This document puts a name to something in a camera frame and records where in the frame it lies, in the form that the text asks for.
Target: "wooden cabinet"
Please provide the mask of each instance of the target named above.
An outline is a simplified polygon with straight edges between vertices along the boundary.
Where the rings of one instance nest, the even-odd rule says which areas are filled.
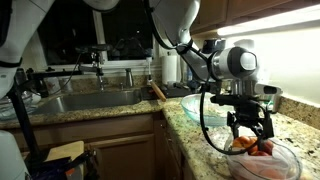
[[[320,0],[201,0],[191,27],[194,37],[215,37],[220,27],[280,14],[312,5]]]
[[[175,153],[173,151],[172,139],[166,136],[165,145],[165,179],[166,180],[180,180],[181,169],[176,161]]]
[[[165,180],[195,180],[172,129],[167,124],[165,130]]]
[[[292,0],[229,0],[228,18],[245,16]]]
[[[82,140],[96,151],[101,180],[164,178],[164,127],[161,112],[34,127],[41,149]],[[27,146],[20,129],[10,131],[22,152]]]
[[[191,26],[191,31],[215,28],[226,20],[228,0],[201,0],[198,15]]]
[[[154,135],[89,143],[101,179],[154,179]]]

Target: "paper towel roll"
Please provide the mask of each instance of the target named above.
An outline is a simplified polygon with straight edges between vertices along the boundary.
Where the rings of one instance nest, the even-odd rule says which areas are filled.
[[[167,85],[168,81],[177,81],[177,56],[162,56],[162,83]]]

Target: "metal stand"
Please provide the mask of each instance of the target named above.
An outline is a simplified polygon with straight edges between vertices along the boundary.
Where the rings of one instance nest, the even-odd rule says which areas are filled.
[[[22,93],[20,89],[14,81],[14,85],[7,93],[7,96],[11,99],[12,105],[19,120],[20,128],[30,151],[28,157],[25,159],[26,166],[28,170],[30,170],[32,169],[33,164],[43,162],[47,158],[49,151],[40,151],[39,149],[21,94]]]

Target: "upper cabinet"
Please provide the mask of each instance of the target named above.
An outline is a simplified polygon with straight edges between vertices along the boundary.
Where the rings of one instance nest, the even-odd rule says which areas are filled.
[[[229,0],[228,18],[237,18],[262,11],[292,0]]]
[[[191,26],[191,31],[215,28],[226,20],[228,0],[201,0],[199,13]]]
[[[320,0],[201,0],[191,35],[319,4]]]

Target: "under-cabinet light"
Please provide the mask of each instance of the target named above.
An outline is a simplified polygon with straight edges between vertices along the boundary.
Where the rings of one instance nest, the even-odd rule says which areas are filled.
[[[256,30],[263,30],[285,25],[293,25],[320,19],[320,5],[302,8],[282,14],[277,14],[250,22],[218,29],[218,35],[226,36]]]

